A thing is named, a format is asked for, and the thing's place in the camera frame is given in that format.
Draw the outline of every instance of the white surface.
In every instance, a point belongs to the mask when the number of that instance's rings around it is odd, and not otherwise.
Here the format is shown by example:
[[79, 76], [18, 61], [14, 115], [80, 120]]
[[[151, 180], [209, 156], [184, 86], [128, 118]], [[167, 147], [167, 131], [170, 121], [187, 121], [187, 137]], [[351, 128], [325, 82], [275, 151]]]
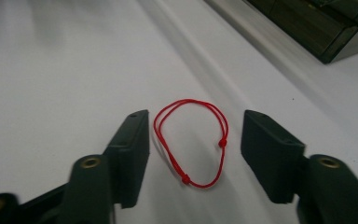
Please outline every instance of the white surface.
[[[66, 182], [78, 158], [103, 152], [131, 112], [147, 108], [152, 121], [168, 103], [196, 98], [230, 123], [221, 180], [182, 186], [152, 141], [138, 204], [117, 209], [117, 223], [297, 223], [296, 204], [270, 203], [241, 158], [243, 110], [270, 115], [307, 155], [336, 156], [358, 175], [358, 55], [324, 66], [293, 44], [274, 52], [290, 66], [202, 1], [0, 0], [0, 192], [24, 203]], [[190, 176], [207, 182], [220, 156], [217, 121], [196, 106], [179, 112], [165, 136]]]

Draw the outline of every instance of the red bracelet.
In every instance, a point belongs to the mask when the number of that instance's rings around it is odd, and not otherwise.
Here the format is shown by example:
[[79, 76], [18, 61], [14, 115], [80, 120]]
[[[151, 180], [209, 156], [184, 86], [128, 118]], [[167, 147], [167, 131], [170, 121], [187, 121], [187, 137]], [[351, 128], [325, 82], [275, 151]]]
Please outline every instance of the red bracelet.
[[[209, 184], [205, 184], [205, 185], [197, 184], [190, 179], [190, 177], [183, 171], [182, 167], [180, 167], [179, 163], [176, 161], [175, 157], [173, 156], [173, 154], [170, 151], [170, 148], [168, 147], [167, 142], [164, 139], [164, 136], [162, 136], [161, 127], [162, 127], [162, 124], [164, 123], [164, 121], [179, 106], [185, 105], [185, 104], [203, 105], [206, 108], [208, 108], [209, 110], [211, 110], [212, 113], [216, 116], [217, 120], [219, 121], [220, 128], [222, 130], [222, 138], [219, 141], [219, 146], [222, 148], [222, 156], [220, 158], [220, 165], [219, 165], [219, 169], [216, 173], [216, 176], [214, 177], [213, 181], [211, 181], [211, 183], [209, 183]], [[167, 112], [166, 115], [164, 115], [164, 117], [158, 123], [158, 118], [166, 110], [169, 110], [169, 111]], [[157, 136], [159, 142], [164, 146], [165, 150], [167, 151], [167, 154], [171, 161], [173, 169], [176, 171], [177, 174], [179, 174], [179, 176], [182, 177], [182, 182], [184, 184], [186, 184], [186, 185], [190, 184], [190, 185], [200, 188], [200, 189], [207, 189], [207, 188], [213, 186], [217, 182], [217, 180], [219, 179], [219, 177], [222, 173], [222, 169], [223, 169], [223, 162], [224, 162], [224, 158], [225, 158], [227, 136], [228, 136], [228, 122], [227, 122], [227, 119], [224, 116], [224, 114], [215, 105], [212, 105], [210, 103], [203, 102], [203, 101], [193, 100], [193, 99], [184, 99], [184, 100], [179, 100], [179, 101], [173, 102], [172, 104], [165, 106], [161, 111], [158, 112], [158, 114], [156, 115], [156, 118], [154, 120], [154, 123], [153, 123], [153, 128], [154, 128], [154, 131], [156, 133], [156, 136]]]

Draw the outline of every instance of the red string bracelet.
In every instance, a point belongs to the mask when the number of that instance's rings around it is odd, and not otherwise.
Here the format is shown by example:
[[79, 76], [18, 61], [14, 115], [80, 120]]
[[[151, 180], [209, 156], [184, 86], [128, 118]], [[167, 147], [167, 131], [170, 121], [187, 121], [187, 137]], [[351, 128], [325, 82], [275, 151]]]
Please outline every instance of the red string bracelet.
[[[219, 169], [218, 169], [218, 171], [216, 173], [216, 176], [214, 177], [214, 179], [209, 184], [204, 184], [204, 185], [197, 184], [197, 183], [195, 183], [194, 181], [192, 181], [190, 179], [190, 176], [188, 176], [183, 171], [182, 167], [176, 161], [175, 157], [173, 156], [173, 154], [170, 151], [170, 148], [168, 147], [167, 142], [164, 139], [164, 136], [162, 136], [161, 127], [162, 127], [162, 124], [164, 123], [164, 121], [179, 106], [185, 105], [185, 104], [202, 105], [202, 106], [205, 106], [206, 108], [208, 108], [210, 111], [212, 111], [214, 116], [219, 121], [220, 128], [222, 130], [222, 138], [219, 141], [219, 146], [222, 148], [222, 156], [220, 158], [220, 165], [219, 165]], [[160, 116], [162, 116], [162, 114], [164, 114], [164, 112], [167, 111], [167, 110], [168, 110], [167, 114], [165, 114], [162, 117], [161, 121], [158, 123], [158, 118]], [[164, 146], [165, 150], [167, 151], [167, 154], [168, 154], [168, 157], [169, 157], [169, 159], [171, 161], [173, 169], [176, 171], [177, 174], [179, 174], [179, 176], [182, 177], [182, 182], [184, 184], [186, 184], [186, 185], [190, 184], [190, 185], [192, 185], [194, 187], [197, 187], [197, 188], [200, 188], [200, 189], [207, 189], [207, 188], [213, 186], [217, 182], [217, 180], [219, 179], [219, 177], [220, 177], [220, 175], [222, 173], [223, 162], [224, 162], [225, 153], [226, 153], [226, 144], [227, 144], [227, 136], [228, 136], [228, 122], [227, 122], [227, 119], [224, 116], [224, 114], [215, 105], [212, 105], [210, 103], [203, 102], [203, 101], [193, 100], [193, 99], [178, 100], [176, 102], [173, 102], [170, 105], [165, 106], [161, 111], [158, 112], [158, 114], [156, 115], [156, 118], [154, 120], [154, 123], [153, 123], [153, 128], [154, 128], [154, 131], [156, 133], [156, 136], [157, 136], [159, 142]]]

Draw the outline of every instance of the white table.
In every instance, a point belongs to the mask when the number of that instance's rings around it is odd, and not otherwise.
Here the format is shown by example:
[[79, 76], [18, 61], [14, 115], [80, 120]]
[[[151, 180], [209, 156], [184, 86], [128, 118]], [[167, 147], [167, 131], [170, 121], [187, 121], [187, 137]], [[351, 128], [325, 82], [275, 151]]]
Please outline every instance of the white table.
[[[338, 157], [358, 176], [358, 55], [322, 65], [248, 13], [259, 45], [200, 0], [0, 0], [0, 192], [24, 203], [54, 189], [77, 159], [102, 153], [130, 113], [146, 108], [151, 122], [163, 106], [195, 98], [230, 123], [220, 181], [183, 186], [152, 136], [138, 204], [117, 207], [117, 223], [298, 223], [296, 203], [271, 203], [241, 157], [243, 111], [270, 115], [307, 156]], [[214, 176], [212, 114], [186, 106], [164, 133], [194, 180]]]

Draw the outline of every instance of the knot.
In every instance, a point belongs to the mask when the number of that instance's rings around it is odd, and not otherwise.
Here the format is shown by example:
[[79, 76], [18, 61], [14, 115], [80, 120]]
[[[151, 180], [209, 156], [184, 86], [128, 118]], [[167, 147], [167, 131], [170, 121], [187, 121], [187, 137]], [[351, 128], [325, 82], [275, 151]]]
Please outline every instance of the knot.
[[225, 147], [227, 145], [227, 140], [226, 138], [222, 138], [220, 141], [219, 141], [219, 146], [220, 147]]
[[190, 176], [188, 175], [182, 175], [182, 182], [186, 185], [190, 183]]

